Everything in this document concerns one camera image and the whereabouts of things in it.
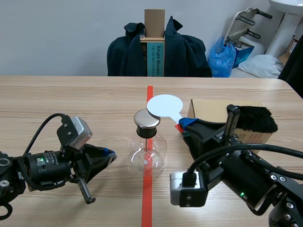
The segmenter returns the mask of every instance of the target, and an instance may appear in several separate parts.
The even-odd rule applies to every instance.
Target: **white wall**
[[[127,23],[144,23],[144,8],[166,9],[166,23],[173,15],[208,53],[249,6],[274,16],[253,29],[268,46],[282,16],[268,0],[1,0],[0,75],[107,75],[109,44]]]

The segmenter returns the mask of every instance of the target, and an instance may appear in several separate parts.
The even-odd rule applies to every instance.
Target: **glass jar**
[[[128,141],[128,165],[139,175],[158,175],[166,161],[166,141],[157,132],[160,117],[143,109],[135,114],[134,122],[137,130]]]

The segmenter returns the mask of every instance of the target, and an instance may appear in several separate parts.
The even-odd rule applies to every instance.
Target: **black cable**
[[[190,168],[188,168],[187,172],[189,172],[190,174],[193,173],[195,171],[195,169],[202,162],[205,162],[213,157],[225,155],[227,153],[231,153],[236,150],[243,150],[243,149],[267,150],[267,151],[273,151],[273,152],[277,152],[277,153],[281,153],[281,154],[285,154],[285,155],[303,158],[302,152],[297,151],[297,150],[288,149],[288,148],[279,147],[279,146],[268,145],[268,144],[234,144],[234,145],[230,145],[230,146],[219,147],[217,149],[214,149],[212,151],[209,151],[209,152],[203,154],[202,156],[200,156],[193,162],[193,164],[190,166]],[[294,179],[299,179],[299,180],[303,179],[302,174],[292,173],[292,172],[289,172],[289,173],[295,175],[295,177],[293,177]]]
[[[55,188],[60,188],[60,187],[65,185],[64,181],[62,183],[58,183],[54,186],[41,186],[41,185],[36,184],[36,183],[32,182],[31,179],[29,178],[29,176],[27,175],[27,170],[25,168],[23,157],[17,157],[17,161],[18,161],[18,164],[19,164],[20,172],[21,172],[24,180],[26,181],[26,183],[29,186],[31,186],[34,189],[37,189],[37,190],[40,190],[40,191],[49,191],[49,190],[52,190],[52,189],[55,189]]]
[[[248,208],[254,215],[262,216],[267,211],[269,206],[276,200],[276,198],[280,192],[281,192],[281,190],[278,187],[276,187],[265,198],[264,202],[262,203],[262,205],[260,206],[260,208],[258,210],[254,210],[254,209],[250,208],[249,206],[248,206]]]
[[[5,207],[8,210],[8,212],[7,212],[6,215],[0,216],[0,221],[9,218],[10,215],[11,215],[11,213],[13,212],[13,208],[12,208],[12,206],[9,203],[3,202],[3,201],[0,200],[0,207],[2,207],[2,206]]]
[[[33,136],[32,140],[30,141],[30,143],[29,143],[29,145],[28,145],[28,147],[27,147],[27,149],[25,150],[25,152],[24,152],[23,155],[27,154],[27,153],[29,152],[29,150],[32,148],[32,146],[33,146],[35,140],[37,139],[38,135],[40,134],[40,132],[42,131],[42,129],[44,128],[44,126],[46,126],[46,124],[47,124],[51,119],[53,119],[54,117],[58,117],[58,116],[60,116],[60,117],[63,118],[63,117],[65,116],[65,114],[62,114],[62,113],[55,113],[55,114],[53,114],[53,115],[50,115],[50,116],[41,124],[41,126],[38,128],[37,132],[36,132],[35,135]]]
[[[293,179],[303,181],[303,175],[302,174],[293,173],[293,172],[286,171],[284,169],[276,168],[276,167],[274,167],[274,166],[272,166],[268,163],[263,162],[262,160],[258,159],[255,156],[251,156],[250,159],[253,160],[257,165],[261,166],[262,168],[268,169],[271,172],[280,174],[282,176],[287,176],[287,177],[290,177],[290,178],[293,178]]]

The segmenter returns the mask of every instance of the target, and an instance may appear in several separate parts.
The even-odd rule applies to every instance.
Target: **metal lid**
[[[143,109],[134,115],[134,122],[142,129],[153,129],[160,124],[160,117],[151,115],[147,109]]]

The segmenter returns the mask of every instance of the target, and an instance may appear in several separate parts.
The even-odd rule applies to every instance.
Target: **floor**
[[[233,69],[232,70],[232,75],[230,78],[258,78],[258,77],[255,77],[249,73],[246,73],[246,72],[243,72],[241,70],[238,70],[238,69]]]

